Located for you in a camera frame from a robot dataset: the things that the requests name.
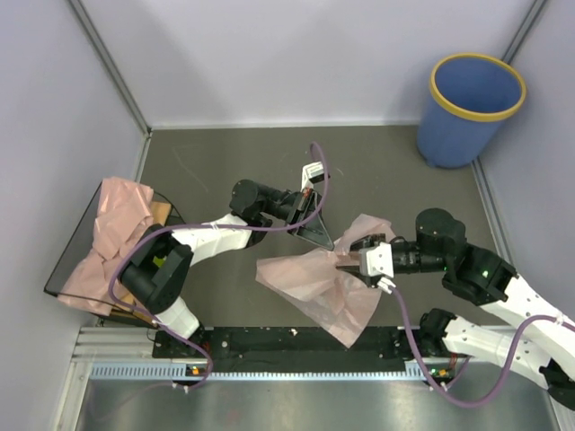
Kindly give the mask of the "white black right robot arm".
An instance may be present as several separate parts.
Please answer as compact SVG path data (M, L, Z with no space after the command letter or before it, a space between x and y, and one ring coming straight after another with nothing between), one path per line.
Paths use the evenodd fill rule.
M393 279L396 275L440 272L442 286L453 295L505 321L515 329L504 336L441 309L420 319L419 327L404 326L411 353L423 365L421 350L433 356L452 354L477 358L500 367L500 377L476 401L454 398L427 367L421 371L429 386L464 409L478 408L500 392L510 373L520 374L545 390L567 409L574 408L574 322L547 302L493 251L469 243L462 222L440 208L420 212L416 237L388 240L369 234L350 245L355 262L339 269L370 288L392 295L403 316L406 303Z

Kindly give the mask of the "pink plastic trash bag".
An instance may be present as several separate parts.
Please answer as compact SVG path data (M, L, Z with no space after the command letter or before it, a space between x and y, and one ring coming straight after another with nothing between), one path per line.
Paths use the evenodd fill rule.
M153 223L153 195L152 188L131 180L102 180L92 245L57 297L61 303L100 315L111 312L111 275Z
M359 215L335 242L333 251L316 248L305 254L259 259L255 280L285 298L344 347L358 340L374 315L381 292L367 287L337 265L350 265L350 245L369 234L395 237L392 224Z

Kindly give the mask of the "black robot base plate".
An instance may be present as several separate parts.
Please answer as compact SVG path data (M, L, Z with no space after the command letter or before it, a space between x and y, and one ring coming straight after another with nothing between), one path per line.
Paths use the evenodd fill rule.
M220 373L402 371L413 359L407 336L397 327L369 327L351 347L318 327L215 327L199 330L191 341Z

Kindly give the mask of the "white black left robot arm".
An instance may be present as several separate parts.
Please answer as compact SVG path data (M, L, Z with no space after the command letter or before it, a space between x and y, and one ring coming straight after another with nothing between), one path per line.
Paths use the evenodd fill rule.
M240 180L232 190L231 212L216 221L200 228L148 228L121 265L117 280L154 321L173 333L177 350L194 356L203 348L202 325L181 298L191 266L258 244L274 220L285 223L284 232L331 251L334 243L322 218L321 201L322 195L310 187L290 191Z

